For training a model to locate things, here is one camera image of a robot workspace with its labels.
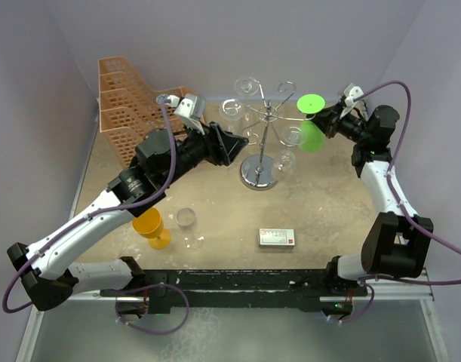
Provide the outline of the small white card box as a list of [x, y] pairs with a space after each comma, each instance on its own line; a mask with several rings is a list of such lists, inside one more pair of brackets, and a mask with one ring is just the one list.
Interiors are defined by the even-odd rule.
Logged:
[[293, 229], [259, 229], [257, 235], [260, 247], [293, 248], [296, 246]]

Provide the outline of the orange plastic goblet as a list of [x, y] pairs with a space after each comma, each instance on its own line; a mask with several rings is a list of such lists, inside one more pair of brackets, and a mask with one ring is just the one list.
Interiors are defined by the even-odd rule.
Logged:
[[131, 222], [134, 231], [155, 250], [163, 250], [171, 242], [171, 233], [164, 227], [159, 211], [151, 207]]

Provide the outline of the green plastic goblet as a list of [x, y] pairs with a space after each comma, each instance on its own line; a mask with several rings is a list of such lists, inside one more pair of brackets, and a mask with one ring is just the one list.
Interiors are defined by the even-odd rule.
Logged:
[[306, 94], [297, 100], [297, 108], [306, 118], [300, 123], [299, 147], [304, 152], [317, 152], [324, 145], [324, 134], [312, 121], [325, 107], [325, 99], [318, 94]]

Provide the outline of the black mounting frame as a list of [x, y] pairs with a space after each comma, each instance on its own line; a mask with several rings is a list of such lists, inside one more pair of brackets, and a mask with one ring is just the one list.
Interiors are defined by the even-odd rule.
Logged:
[[149, 291], [150, 314], [167, 314], [172, 308], [292, 308], [304, 312], [332, 311], [322, 299], [342, 302], [347, 296], [366, 296], [365, 287], [354, 281], [334, 280], [324, 269], [172, 270], [146, 269], [143, 278], [132, 280], [123, 290], [105, 289], [101, 295], [141, 297]]

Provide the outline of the orange plastic file organizer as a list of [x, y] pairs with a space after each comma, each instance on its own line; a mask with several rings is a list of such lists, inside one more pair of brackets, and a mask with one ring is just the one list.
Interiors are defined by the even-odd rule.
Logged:
[[196, 94], [187, 87], [152, 89], [123, 56], [98, 60], [100, 133], [126, 168], [135, 156], [135, 147], [148, 132], [164, 127], [157, 98]]

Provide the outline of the chrome wine glass rack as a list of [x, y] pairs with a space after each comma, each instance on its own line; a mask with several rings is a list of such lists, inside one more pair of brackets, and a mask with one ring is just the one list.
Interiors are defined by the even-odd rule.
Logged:
[[292, 118], [280, 114], [281, 107], [295, 94], [296, 86], [291, 81], [286, 81], [278, 86], [280, 94], [287, 97], [279, 103], [273, 104], [268, 99], [260, 83], [260, 91], [250, 97], [248, 108], [254, 112], [256, 123], [247, 124], [244, 116], [241, 119], [240, 135], [249, 139], [249, 146], [259, 146], [259, 151], [247, 156], [241, 163], [239, 177], [241, 182], [249, 189], [266, 191], [279, 182], [272, 177], [272, 160], [284, 146], [278, 140], [281, 130], [286, 125], [300, 126], [303, 118]]

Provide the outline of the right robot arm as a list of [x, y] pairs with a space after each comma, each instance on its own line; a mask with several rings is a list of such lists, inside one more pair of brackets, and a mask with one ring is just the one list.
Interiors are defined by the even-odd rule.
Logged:
[[370, 193], [376, 219], [359, 253], [335, 256], [327, 264], [324, 286], [333, 295], [374, 275], [418, 278], [430, 244], [425, 232], [434, 229], [432, 221], [419, 216], [407, 202], [391, 164], [389, 141], [400, 118], [398, 112], [391, 106], [378, 106], [364, 119], [342, 115], [342, 109], [339, 104], [323, 109], [312, 123], [328, 138], [339, 133], [354, 142], [352, 166]]

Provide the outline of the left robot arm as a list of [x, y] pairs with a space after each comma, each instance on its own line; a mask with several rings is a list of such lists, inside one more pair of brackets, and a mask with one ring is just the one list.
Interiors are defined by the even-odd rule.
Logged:
[[30, 245], [13, 244], [8, 256], [31, 305], [47, 311], [71, 295], [92, 290], [141, 292], [144, 273], [131, 257], [88, 265], [76, 260], [107, 234], [164, 199], [166, 189], [201, 162], [229, 166], [248, 144], [211, 122], [177, 141], [165, 129], [152, 130], [124, 169], [86, 209], [49, 236]]

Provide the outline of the clear wine glass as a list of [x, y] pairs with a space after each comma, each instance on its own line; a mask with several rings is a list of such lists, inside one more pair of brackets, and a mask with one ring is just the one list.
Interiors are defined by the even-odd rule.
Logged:
[[256, 123], [254, 112], [248, 108], [250, 105], [250, 97], [260, 91], [260, 83], [253, 77], [244, 76], [238, 78], [234, 83], [234, 89], [237, 94], [244, 98], [245, 119], [247, 124]]
[[289, 178], [297, 167], [295, 148], [298, 148], [307, 137], [298, 126], [286, 125], [281, 130], [278, 138], [284, 148], [278, 152], [272, 160], [272, 177], [277, 181]]
[[183, 234], [183, 242], [188, 251], [197, 251], [204, 246], [204, 236], [197, 232], [197, 217], [192, 208], [177, 211], [176, 222]]
[[241, 130], [241, 119], [244, 116], [244, 106], [237, 99], [224, 100], [219, 107], [219, 114], [222, 118], [220, 122], [224, 130], [234, 134]]

